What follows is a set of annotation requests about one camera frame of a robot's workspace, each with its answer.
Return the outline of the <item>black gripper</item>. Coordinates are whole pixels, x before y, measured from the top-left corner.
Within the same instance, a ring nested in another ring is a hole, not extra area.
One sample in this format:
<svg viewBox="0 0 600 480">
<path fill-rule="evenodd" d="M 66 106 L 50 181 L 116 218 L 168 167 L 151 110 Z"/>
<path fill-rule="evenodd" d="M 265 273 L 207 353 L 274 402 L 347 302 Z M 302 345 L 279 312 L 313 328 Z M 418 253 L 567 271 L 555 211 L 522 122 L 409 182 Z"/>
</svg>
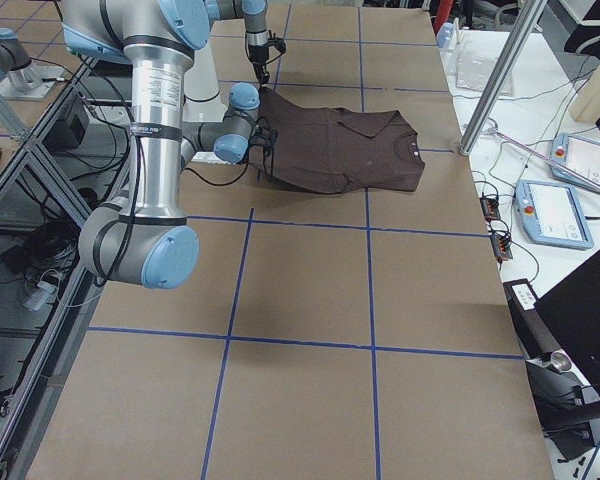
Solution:
<svg viewBox="0 0 600 480">
<path fill-rule="evenodd" d="M 270 81 L 270 73 L 267 63 L 269 61 L 269 46 L 267 43 L 262 45 L 247 44 L 247 53 L 249 61 L 254 64 L 254 73 L 260 86 L 267 85 Z"/>
<path fill-rule="evenodd" d="M 244 161 L 254 168 L 262 168 L 263 147 L 260 145 L 251 146 L 249 150 L 245 153 Z"/>
</svg>

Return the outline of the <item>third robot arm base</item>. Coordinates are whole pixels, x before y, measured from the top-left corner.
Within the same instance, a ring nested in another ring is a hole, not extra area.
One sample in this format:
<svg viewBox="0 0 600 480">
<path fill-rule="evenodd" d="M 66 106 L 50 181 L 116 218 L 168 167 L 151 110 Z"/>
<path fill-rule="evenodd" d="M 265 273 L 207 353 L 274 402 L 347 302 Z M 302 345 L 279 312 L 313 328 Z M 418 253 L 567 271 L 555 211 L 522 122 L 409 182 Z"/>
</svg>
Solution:
<svg viewBox="0 0 600 480">
<path fill-rule="evenodd" d="M 62 66 L 40 66 L 12 29 L 0 27 L 0 94 L 11 100 L 42 100 L 65 79 Z"/>
</svg>

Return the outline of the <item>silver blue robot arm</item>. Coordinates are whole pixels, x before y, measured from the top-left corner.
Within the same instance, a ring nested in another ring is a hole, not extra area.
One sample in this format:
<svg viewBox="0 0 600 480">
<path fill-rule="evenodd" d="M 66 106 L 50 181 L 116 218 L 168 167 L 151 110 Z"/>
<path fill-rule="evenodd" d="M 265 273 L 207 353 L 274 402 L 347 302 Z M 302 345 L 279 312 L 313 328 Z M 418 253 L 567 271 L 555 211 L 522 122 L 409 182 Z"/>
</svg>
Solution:
<svg viewBox="0 0 600 480">
<path fill-rule="evenodd" d="M 218 122 L 192 119 L 187 93 L 215 76 L 212 25 L 242 19 L 249 59 L 266 82 L 264 1 L 67 1 L 63 34 L 75 53 L 132 68 L 129 181 L 89 216 L 79 237 L 85 267 L 105 280 L 173 289 L 194 270 L 199 239 L 178 202 L 180 175 L 202 149 L 236 164 L 256 131 L 259 94 L 232 87 Z"/>
<path fill-rule="evenodd" d="M 205 0 L 211 23 L 242 19 L 245 26 L 246 54 L 260 85 L 269 83 L 269 30 L 266 0 Z"/>
</svg>

